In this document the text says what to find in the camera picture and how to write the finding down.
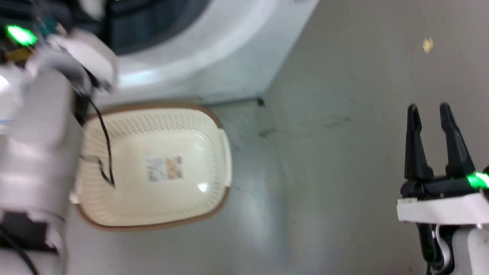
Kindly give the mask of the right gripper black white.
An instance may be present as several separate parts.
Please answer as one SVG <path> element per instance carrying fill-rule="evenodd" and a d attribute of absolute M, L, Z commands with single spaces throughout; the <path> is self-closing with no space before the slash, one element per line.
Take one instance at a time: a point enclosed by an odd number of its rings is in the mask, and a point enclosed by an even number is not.
<path fill-rule="evenodd" d="M 434 176 L 421 139 L 416 104 L 407 111 L 405 183 L 397 200 L 401 222 L 435 225 L 489 224 L 489 167 L 475 171 L 461 131 L 448 103 L 440 104 L 440 121 L 447 145 L 446 176 Z"/>

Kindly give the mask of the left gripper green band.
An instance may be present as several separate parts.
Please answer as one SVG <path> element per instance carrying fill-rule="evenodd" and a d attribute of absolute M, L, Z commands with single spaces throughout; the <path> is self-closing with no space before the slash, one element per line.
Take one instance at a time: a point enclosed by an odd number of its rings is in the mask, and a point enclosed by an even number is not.
<path fill-rule="evenodd" d="M 70 28 L 70 13 L 0 13 L 0 65 L 26 61 L 37 44 Z"/>

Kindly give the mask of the dark washing machine drum opening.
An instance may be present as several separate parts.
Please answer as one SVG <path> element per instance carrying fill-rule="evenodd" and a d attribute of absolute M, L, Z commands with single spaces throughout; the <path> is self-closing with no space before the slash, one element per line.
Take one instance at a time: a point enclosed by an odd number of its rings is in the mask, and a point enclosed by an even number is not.
<path fill-rule="evenodd" d="M 185 31 L 212 0 L 108 0 L 99 37 L 117 55 L 139 52 Z"/>

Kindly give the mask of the white washing machine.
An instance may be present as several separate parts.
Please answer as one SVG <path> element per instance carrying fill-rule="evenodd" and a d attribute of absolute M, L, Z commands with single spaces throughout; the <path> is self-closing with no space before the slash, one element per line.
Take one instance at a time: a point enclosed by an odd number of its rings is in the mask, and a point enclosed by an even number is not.
<path fill-rule="evenodd" d="M 99 107 L 158 100 L 262 96 L 320 0 L 212 0 L 185 31 L 118 55 L 118 89 Z"/>

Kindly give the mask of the cream laundry basket brown rim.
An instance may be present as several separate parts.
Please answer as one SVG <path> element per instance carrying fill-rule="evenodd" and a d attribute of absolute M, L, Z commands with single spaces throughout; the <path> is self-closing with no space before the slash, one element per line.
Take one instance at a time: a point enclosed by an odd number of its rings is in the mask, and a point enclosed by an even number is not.
<path fill-rule="evenodd" d="M 183 178 L 149 182 L 146 160 L 182 157 Z M 105 231 L 159 230 L 202 221 L 231 190 L 231 146 L 208 108 L 183 103 L 122 105 L 84 125 L 82 160 L 71 201 Z"/>

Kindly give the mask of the paper label sticker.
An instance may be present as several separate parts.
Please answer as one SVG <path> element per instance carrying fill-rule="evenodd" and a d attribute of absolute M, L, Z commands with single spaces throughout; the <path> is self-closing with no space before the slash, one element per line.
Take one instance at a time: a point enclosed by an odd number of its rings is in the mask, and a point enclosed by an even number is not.
<path fill-rule="evenodd" d="M 149 182 L 166 182 L 183 178 L 182 157 L 158 157 L 146 160 Z"/>

